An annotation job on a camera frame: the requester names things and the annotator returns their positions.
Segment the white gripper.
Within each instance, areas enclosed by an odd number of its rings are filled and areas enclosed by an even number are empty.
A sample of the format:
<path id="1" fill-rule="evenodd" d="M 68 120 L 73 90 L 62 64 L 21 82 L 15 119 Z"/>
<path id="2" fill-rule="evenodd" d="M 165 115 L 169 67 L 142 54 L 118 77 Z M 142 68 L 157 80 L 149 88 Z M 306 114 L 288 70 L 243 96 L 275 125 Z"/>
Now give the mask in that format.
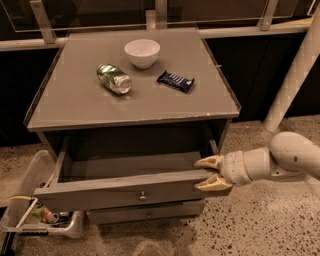
<path id="1" fill-rule="evenodd" d="M 213 174 L 211 177 L 197 183 L 194 187 L 200 191 L 212 192 L 223 191 L 234 186 L 243 186 L 251 183 L 244 162 L 244 153 L 236 151 L 226 154 L 224 157 L 213 155 L 200 159 L 194 163 L 198 168 L 212 168 L 220 170 L 219 174 Z"/>

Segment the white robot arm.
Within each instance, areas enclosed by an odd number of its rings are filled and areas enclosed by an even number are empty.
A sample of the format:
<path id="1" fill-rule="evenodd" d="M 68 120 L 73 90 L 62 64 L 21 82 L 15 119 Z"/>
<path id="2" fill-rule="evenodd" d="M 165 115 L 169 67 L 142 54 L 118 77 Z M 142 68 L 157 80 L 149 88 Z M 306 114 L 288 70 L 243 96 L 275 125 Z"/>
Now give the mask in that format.
<path id="1" fill-rule="evenodd" d="M 320 147 L 300 134 L 280 132 L 268 147 L 206 157 L 195 166 L 217 170 L 195 185 L 200 191 L 223 191 L 256 180 L 282 181 L 306 175 L 320 179 Z"/>

